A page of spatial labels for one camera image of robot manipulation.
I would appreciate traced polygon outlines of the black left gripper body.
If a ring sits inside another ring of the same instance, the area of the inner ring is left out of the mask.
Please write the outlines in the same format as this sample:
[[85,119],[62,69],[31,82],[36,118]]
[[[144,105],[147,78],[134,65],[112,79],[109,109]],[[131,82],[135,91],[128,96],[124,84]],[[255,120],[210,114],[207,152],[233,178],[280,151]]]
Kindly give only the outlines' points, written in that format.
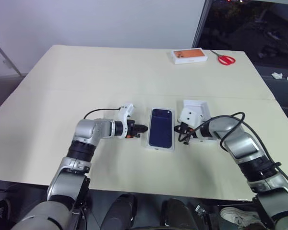
[[134,120],[127,120],[127,134],[125,138],[139,138],[140,134],[140,125],[136,124]]

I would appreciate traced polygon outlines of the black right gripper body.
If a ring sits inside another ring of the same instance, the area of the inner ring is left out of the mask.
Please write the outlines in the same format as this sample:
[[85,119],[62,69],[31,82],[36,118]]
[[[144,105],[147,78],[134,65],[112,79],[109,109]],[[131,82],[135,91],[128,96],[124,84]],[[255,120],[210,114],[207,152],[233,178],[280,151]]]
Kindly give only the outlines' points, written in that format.
[[180,124],[180,142],[184,145],[189,145],[191,138],[197,138],[193,128],[189,127],[186,123]]

